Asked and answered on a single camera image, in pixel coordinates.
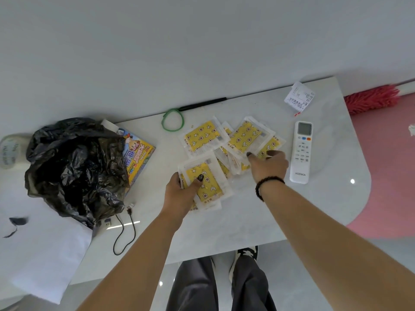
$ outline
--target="hand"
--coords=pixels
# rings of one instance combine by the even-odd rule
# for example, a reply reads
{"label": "hand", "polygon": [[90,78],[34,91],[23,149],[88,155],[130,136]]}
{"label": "hand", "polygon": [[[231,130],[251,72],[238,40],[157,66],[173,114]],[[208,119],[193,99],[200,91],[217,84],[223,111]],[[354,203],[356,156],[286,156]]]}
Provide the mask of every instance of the hand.
{"label": "hand", "polygon": [[255,182],[258,183],[264,178],[277,176],[284,179],[287,168],[288,160],[285,159],[285,153],[282,151],[267,151],[266,160],[259,159],[251,152],[248,152],[249,163],[251,164],[252,177]]}
{"label": "hand", "polygon": [[[203,175],[199,175],[198,178],[203,181]],[[202,183],[196,178],[187,188],[182,189],[180,187],[179,173],[175,172],[170,182],[166,185],[164,204],[160,215],[166,215],[175,224],[178,224],[177,229],[179,229],[201,185]]]}

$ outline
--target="pink floor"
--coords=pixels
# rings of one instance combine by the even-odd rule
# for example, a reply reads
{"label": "pink floor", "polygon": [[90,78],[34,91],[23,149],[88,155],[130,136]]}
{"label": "pink floor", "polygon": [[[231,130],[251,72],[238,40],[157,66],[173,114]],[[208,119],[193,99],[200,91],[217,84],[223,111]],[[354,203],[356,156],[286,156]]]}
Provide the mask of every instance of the pink floor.
{"label": "pink floor", "polygon": [[415,94],[352,117],[372,177],[364,210],[348,227],[365,238],[415,235]]}

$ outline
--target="forearm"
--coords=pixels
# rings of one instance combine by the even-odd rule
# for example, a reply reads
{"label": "forearm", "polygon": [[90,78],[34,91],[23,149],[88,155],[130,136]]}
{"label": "forearm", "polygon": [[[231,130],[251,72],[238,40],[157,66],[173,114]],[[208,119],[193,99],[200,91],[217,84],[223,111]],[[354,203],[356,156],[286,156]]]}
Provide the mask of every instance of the forearm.
{"label": "forearm", "polygon": [[179,226],[163,214],[156,217],[78,311],[150,310]]}
{"label": "forearm", "polygon": [[278,181],[261,194],[335,310],[415,309],[415,275]]}

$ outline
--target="white table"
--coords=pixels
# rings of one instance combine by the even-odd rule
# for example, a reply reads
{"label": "white table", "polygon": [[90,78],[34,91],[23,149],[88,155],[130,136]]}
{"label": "white table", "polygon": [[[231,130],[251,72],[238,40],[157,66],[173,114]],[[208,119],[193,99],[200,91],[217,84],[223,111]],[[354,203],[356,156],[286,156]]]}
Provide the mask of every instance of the white table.
{"label": "white table", "polygon": [[[118,124],[156,146],[125,200],[126,204],[136,204],[133,219],[140,221],[136,224],[138,234],[159,213],[165,185],[177,171],[177,165],[188,159],[178,135],[213,115],[233,127],[244,116],[252,115],[287,140],[282,150],[288,159],[294,123],[297,120],[313,122],[310,181],[307,185],[294,184],[288,175],[285,181],[341,224],[350,223],[368,200],[370,173],[336,78],[314,81],[307,86],[316,95],[297,117],[283,101],[290,91],[290,87],[286,87],[186,111],[185,126],[179,132],[163,130],[162,114]],[[237,189],[233,197],[222,201],[221,210],[186,216],[174,235],[166,264],[286,239],[265,204],[255,195],[253,180],[246,178],[244,181],[247,187]],[[124,222],[130,222],[126,213],[122,218]],[[121,258],[112,253],[112,245],[120,231],[121,228],[101,228],[71,283],[101,279],[111,271]],[[118,246],[123,247],[131,238],[132,227],[126,226]]]}

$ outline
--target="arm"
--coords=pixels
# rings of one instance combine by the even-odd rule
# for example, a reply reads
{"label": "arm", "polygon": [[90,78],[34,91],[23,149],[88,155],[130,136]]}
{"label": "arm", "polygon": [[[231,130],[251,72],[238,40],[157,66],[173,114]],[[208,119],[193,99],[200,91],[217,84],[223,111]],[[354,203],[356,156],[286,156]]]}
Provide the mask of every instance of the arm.
{"label": "arm", "polygon": [[78,311],[150,310],[173,235],[189,212],[201,184],[196,179],[182,189],[179,174],[173,174],[166,186],[160,214]]}
{"label": "arm", "polygon": [[[268,155],[273,157],[249,155],[256,182],[285,176],[284,153]],[[411,271],[283,183],[268,181],[260,194],[334,310],[415,310]]]}

